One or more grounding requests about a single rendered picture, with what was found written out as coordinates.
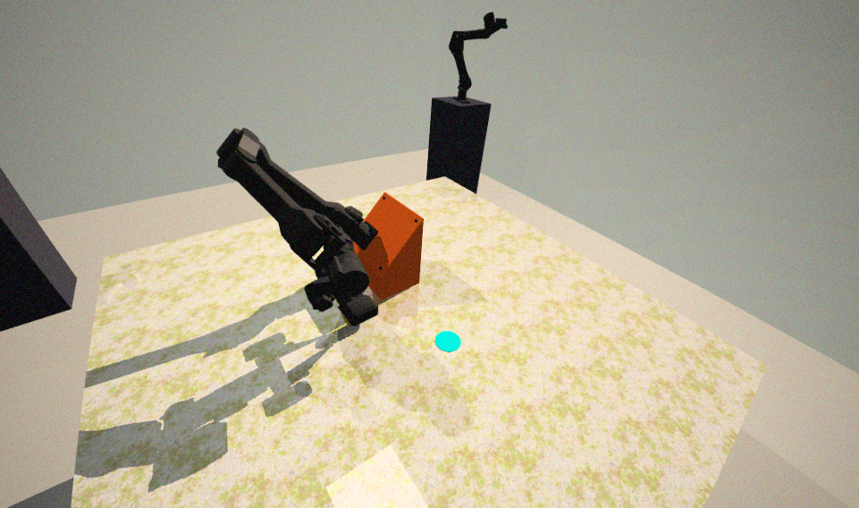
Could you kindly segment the cyan circle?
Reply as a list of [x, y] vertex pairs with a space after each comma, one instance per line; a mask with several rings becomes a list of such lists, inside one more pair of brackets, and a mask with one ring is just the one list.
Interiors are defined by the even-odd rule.
[[456, 351], [461, 345], [460, 337], [449, 331], [439, 333], [435, 342], [443, 351]]

